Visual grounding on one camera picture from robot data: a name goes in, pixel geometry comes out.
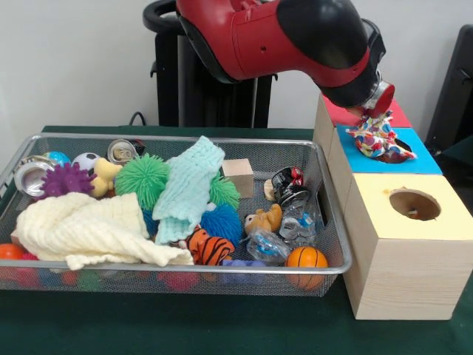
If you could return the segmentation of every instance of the can lid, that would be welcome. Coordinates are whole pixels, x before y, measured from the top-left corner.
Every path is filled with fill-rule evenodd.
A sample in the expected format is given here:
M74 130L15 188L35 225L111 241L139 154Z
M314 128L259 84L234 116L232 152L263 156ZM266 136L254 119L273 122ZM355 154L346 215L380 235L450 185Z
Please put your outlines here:
M307 201L307 200L309 200L311 195L312 195L312 193L310 192L310 190L308 188L301 186L300 190L298 192L294 192L289 197L287 197L285 200L281 201L281 203L280 203L281 208L286 209L295 200Z
M43 178L46 177L48 170L54 168L43 161L30 161L20 166L15 173L16 188L31 197L40 197L44 194L41 187L44 184Z
M110 163L115 165L125 165L138 156L139 154L133 144L126 139L116 139L110 143L107 149L107 157Z

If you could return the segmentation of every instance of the black cable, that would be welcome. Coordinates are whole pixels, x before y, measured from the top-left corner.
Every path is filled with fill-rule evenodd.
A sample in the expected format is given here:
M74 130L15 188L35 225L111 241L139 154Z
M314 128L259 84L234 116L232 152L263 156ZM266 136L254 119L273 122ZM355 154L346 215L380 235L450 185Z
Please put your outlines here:
M132 116L132 119L130 120L130 123L128 124L129 126L133 126L133 123L135 122L135 118L139 116L140 119L141 119L141 123L144 125L144 126L147 126L148 124L146 123L146 119L145 119L145 116L143 116L143 113L141 113L140 111L136 111L133 116Z

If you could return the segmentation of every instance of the yellow toy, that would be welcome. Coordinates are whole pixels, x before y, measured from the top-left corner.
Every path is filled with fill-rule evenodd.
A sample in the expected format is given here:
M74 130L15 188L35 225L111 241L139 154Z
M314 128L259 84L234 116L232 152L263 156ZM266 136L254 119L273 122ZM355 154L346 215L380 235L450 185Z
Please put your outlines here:
M121 165L114 165L105 158L97 159L94 167L94 173L97 177L91 182L94 186L94 189L90 192L91 196L103 197L109 190L113 190L113 179L121 168L123 168Z
M257 209L256 214L250 214L245 218L245 232L250 234L256 228L266 231L277 231L281 226L282 209L277 203L273 204L268 212Z

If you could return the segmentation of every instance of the stuffed tiger toy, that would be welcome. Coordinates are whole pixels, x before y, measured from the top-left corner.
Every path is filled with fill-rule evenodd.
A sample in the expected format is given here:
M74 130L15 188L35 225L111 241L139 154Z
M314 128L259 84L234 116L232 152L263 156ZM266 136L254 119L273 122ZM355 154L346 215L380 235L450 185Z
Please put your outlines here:
M219 265L235 251L234 245L229 240L209 236L200 225L197 225L194 232L185 240L178 242L178 246L191 252L196 265Z

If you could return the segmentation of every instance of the purple spiky ball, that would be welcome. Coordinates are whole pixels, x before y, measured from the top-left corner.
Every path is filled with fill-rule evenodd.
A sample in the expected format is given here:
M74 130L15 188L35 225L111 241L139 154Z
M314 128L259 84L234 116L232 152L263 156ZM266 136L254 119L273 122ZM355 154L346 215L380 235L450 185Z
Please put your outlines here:
M43 177L43 186L40 188L44 194L40 199L47 197L59 197L70 192L82 192L89 194L94 187L90 183L97 175L89 176L87 170L81 170L78 164L71 166L65 163L64 166L56 165L54 170L48 170L46 177Z

